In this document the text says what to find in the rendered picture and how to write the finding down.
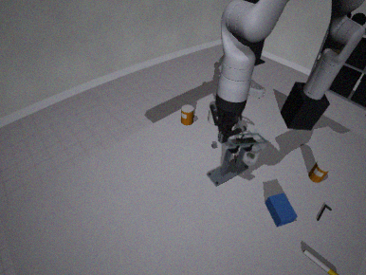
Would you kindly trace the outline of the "orange pill bottle with white label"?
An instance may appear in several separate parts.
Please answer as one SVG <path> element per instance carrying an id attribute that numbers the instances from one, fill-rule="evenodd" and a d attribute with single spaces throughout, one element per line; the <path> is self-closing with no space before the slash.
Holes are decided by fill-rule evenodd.
<path id="1" fill-rule="evenodd" d="M 313 182 L 320 183 L 330 169 L 331 166 L 327 161 L 319 159 L 309 172 L 308 176 Z"/>

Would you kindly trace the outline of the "orange pill bottle with white cap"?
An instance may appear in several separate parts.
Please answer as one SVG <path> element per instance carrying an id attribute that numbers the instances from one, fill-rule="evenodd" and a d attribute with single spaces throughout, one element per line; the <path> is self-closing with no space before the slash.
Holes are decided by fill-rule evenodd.
<path id="1" fill-rule="evenodd" d="M 184 125 L 191 125 L 193 122 L 193 106 L 183 105 L 181 107 L 181 123 Z"/>

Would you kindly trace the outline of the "blue block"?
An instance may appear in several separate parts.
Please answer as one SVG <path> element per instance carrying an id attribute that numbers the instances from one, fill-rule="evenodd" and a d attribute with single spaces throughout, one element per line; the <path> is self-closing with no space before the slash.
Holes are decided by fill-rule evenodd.
<path id="1" fill-rule="evenodd" d="M 284 192 L 269 196 L 265 205 L 276 227 L 291 223 L 298 217 Z"/>

